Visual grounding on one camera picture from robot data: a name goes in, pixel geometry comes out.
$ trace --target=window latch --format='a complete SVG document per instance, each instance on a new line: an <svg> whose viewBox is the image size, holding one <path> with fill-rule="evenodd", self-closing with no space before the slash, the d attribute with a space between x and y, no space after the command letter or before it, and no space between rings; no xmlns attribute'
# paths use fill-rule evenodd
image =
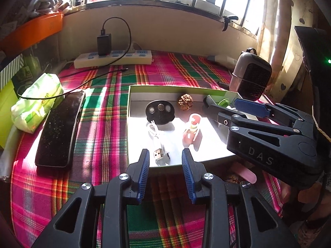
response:
<svg viewBox="0 0 331 248"><path fill-rule="evenodd" d="M232 21L232 20L239 20L239 18L237 16L234 16L234 15L231 15L231 16L223 16L222 18L224 18L224 29L222 32L226 31L227 30L227 27L229 25L229 23Z"/></svg>

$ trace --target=bed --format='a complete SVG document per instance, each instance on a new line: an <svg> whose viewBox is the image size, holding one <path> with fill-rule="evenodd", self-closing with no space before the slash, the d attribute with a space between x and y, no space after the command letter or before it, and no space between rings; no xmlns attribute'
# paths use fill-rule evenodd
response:
<svg viewBox="0 0 331 248"><path fill-rule="evenodd" d="M203 57L153 52L151 65L112 66L70 77L82 71L73 65L60 74L66 91L96 75L113 72L82 87L86 101L78 128L73 166L70 172L40 172L34 164L42 125L34 134L25 133L14 162L11 210L19 241L30 247L49 220L84 182L100 185L127 168L126 111L130 85L171 85L220 89L217 81L229 83L231 76L219 65ZM256 169L256 187L280 214L278 180ZM213 169L220 174L224 167ZM201 247L204 206L194 206L188 198L184 177L150 177L140 206L128 206L130 247ZM233 210L229 206L231 241L235 239ZM101 220L97 244L100 247Z"/></svg>

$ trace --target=walnut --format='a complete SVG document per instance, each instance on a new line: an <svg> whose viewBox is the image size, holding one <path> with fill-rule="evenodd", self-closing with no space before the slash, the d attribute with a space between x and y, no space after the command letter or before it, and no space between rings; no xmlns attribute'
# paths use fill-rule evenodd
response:
<svg viewBox="0 0 331 248"><path fill-rule="evenodd" d="M190 95L184 94L178 98L178 106L182 110L188 110L193 105L193 99Z"/></svg>

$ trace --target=plastic bag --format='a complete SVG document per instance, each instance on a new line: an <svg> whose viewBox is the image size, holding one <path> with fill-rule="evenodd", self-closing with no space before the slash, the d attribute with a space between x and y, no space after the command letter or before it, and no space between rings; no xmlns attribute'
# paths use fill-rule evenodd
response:
<svg viewBox="0 0 331 248"><path fill-rule="evenodd" d="M55 74L42 74L34 84L27 88L23 97L49 98L63 93L59 78ZM55 99L27 100L20 98L12 106L12 121L14 125L25 132L34 133L44 117L51 110Z"/></svg>

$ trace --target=white cable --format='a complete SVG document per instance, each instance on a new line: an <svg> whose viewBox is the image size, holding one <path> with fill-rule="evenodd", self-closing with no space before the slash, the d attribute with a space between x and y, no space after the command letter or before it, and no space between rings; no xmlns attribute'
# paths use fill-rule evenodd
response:
<svg viewBox="0 0 331 248"><path fill-rule="evenodd" d="M315 122L315 125L316 125L316 128L318 129L318 131L320 132L320 133L322 133L323 135L324 135L324 137L329 141L329 142L331 142L331 138L324 132L324 131L322 131L320 128L319 128L319 126L318 126L318 124L317 124L317 121L316 121L316 119L315 119L315 117L314 117L314 106L312 106L312 118L313 118L313 120L314 120L314 122Z"/></svg>
<svg viewBox="0 0 331 248"><path fill-rule="evenodd" d="M155 124L154 120L150 124L147 125L148 132L158 139L160 139L160 131L158 130L158 126Z"/></svg>

